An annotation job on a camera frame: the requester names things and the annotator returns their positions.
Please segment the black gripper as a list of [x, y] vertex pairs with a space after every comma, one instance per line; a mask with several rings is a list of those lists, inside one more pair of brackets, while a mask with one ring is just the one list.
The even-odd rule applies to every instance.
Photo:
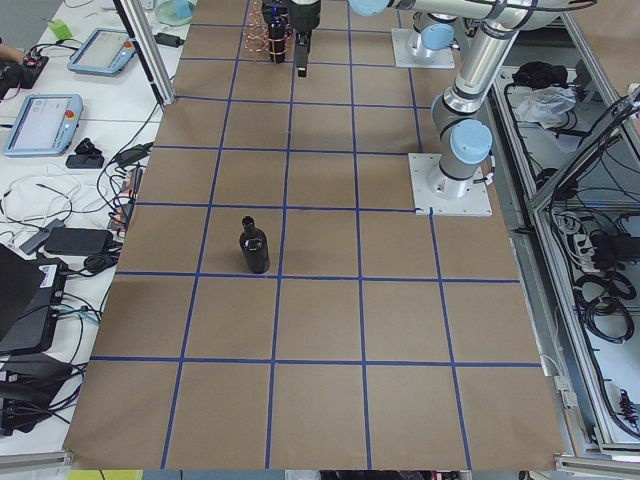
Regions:
[[312, 31], [318, 27], [320, 15], [320, 0], [289, 1], [290, 23], [296, 31], [294, 63], [298, 77], [307, 76]]

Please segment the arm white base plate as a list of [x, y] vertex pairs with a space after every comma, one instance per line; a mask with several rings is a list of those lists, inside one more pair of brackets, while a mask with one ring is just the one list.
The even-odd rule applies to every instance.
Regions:
[[439, 153], [408, 155], [414, 212], [417, 215], [490, 217], [492, 208], [482, 169], [453, 180], [440, 169]]
[[453, 28], [431, 25], [422, 31], [392, 29], [395, 66], [404, 68], [453, 69]]

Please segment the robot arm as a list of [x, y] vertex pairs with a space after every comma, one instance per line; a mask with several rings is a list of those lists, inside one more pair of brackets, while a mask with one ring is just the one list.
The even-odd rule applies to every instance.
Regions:
[[[285, 1], [290, 24], [295, 31], [294, 65], [299, 77], [306, 77], [311, 36], [320, 23], [321, 1]], [[482, 19], [497, 8], [497, 1], [349, 1], [350, 8], [360, 16], [374, 16], [386, 8], [427, 12], [431, 14]]]
[[473, 116], [518, 33], [546, 26], [563, 12], [594, 4], [593, 1], [383, 1], [377, 6], [481, 21], [455, 81], [432, 107], [443, 153], [439, 164], [427, 175], [427, 182], [438, 197], [446, 200], [464, 197], [477, 168], [489, 154], [491, 131]]

